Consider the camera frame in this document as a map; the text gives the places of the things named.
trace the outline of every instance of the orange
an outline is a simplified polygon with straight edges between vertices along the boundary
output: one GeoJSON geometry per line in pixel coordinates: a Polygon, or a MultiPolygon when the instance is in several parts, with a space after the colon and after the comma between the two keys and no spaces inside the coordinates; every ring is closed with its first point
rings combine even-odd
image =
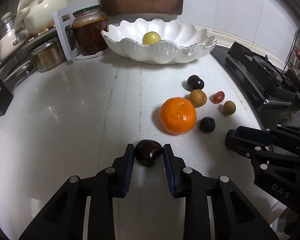
{"type": "Polygon", "coordinates": [[[170,98],[165,101],[159,116],[163,127],[173,134],[189,132],[197,121],[194,106],[185,98],[170,98]]]}

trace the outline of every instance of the white teapot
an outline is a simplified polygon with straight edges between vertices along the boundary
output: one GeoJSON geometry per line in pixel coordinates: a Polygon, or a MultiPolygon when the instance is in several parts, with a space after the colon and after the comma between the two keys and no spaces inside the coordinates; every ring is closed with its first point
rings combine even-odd
{"type": "Polygon", "coordinates": [[[31,34],[43,32],[54,25],[53,12],[67,6],[68,0],[33,0],[27,7],[18,11],[14,21],[14,30],[17,32],[24,20],[26,29],[31,34]]]}

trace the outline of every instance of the brown round fruit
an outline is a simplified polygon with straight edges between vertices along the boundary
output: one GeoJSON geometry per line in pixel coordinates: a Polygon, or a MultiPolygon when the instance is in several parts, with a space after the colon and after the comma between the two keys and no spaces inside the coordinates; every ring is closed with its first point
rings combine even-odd
{"type": "Polygon", "coordinates": [[[235,110],[236,110],[236,106],[232,101],[226,101],[225,104],[223,105],[223,113],[225,115],[234,114],[235,110]]]}
{"type": "Polygon", "coordinates": [[[207,102],[207,95],[202,90],[196,89],[190,93],[189,101],[194,107],[200,107],[207,102]]]}

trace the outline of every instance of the black plum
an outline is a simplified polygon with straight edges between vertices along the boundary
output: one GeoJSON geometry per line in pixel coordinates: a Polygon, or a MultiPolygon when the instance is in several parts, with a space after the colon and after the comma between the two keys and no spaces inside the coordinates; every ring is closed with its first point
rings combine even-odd
{"type": "Polygon", "coordinates": [[[134,149],[136,160],[144,167],[150,168],[157,158],[163,154],[163,147],[154,140],[141,140],[134,149]]]}
{"type": "Polygon", "coordinates": [[[193,91],[196,89],[202,90],[204,88],[204,82],[203,80],[198,77],[197,75],[192,75],[187,80],[187,87],[193,91]]]}
{"type": "Polygon", "coordinates": [[[213,132],[214,129],[216,128],[216,123],[213,118],[205,117],[205,118],[201,119],[201,121],[199,123],[199,127],[200,127],[201,131],[213,132]]]}

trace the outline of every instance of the marble countertop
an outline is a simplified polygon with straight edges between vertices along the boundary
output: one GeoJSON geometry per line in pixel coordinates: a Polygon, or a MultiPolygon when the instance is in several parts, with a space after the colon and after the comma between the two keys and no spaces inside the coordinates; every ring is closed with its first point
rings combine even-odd
{"type": "MultiPolygon", "coordinates": [[[[94,176],[124,154],[128,143],[170,143],[175,156],[204,176],[227,175],[271,223],[284,206],[253,184],[250,161],[228,151],[226,132],[239,125],[260,128],[239,89],[211,56],[187,64],[147,65],[116,55],[63,63],[34,73],[14,91],[0,117],[0,227],[17,240],[39,210],[72,175],[94,176]],[[208,97],[224,91],[237,105],[225,117],[209,100],[197,118],[210,116],[216,129],[196,126],[187,134],[166,133],[162,103],[184,97],[186,79],[197,74],[208,97]]],[[[153,168],[135,163],[130,191],[114,199],[117,239],[182,239],[184,199],[171,197],[163,161],[153,168]]]]}

